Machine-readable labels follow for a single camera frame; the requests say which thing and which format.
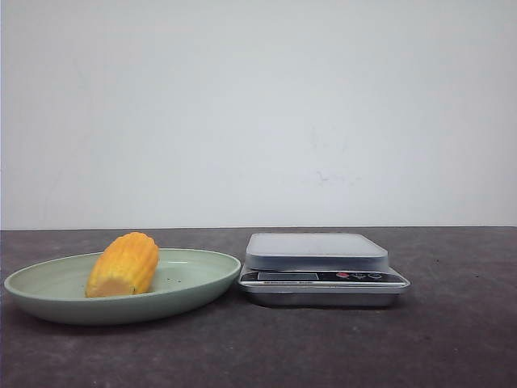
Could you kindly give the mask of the yellow corn cob piece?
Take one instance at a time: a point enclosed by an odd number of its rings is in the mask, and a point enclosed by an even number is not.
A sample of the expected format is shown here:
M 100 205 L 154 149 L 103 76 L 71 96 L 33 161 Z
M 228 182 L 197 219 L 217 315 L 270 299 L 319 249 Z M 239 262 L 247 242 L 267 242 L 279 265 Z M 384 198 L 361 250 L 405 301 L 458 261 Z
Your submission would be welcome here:
M 131 232 L 115 239 L 96 260 L 88 276 L 86 297 L 115 297 L 149 291 L 159 261 L 156 242 Z

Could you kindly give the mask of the silver digital kitchen scale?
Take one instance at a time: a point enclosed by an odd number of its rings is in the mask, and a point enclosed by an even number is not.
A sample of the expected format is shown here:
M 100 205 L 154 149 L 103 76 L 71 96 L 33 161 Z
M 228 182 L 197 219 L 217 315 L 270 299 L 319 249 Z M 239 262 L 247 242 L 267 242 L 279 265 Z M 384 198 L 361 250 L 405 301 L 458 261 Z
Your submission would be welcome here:
M 410 282 L 389 265 L 389 253 L 351 233 L 256 233 L 238 277 L 263 306 L 385 307 Z

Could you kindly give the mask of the green round plate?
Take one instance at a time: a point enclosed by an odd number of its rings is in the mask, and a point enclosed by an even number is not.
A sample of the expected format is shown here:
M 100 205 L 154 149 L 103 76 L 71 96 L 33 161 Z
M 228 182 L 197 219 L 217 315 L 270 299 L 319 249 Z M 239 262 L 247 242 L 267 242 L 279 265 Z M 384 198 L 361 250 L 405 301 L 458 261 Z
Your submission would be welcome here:
M 237 279 L 242 264 L 215 251 L 162 248 L 149 291 L 88 298 L 85 287 L 99 253 L 52 259 L 22 268 L 4 282 L 22 311 L 54 323 L 106 326 L 140 323 L 204 306 Z

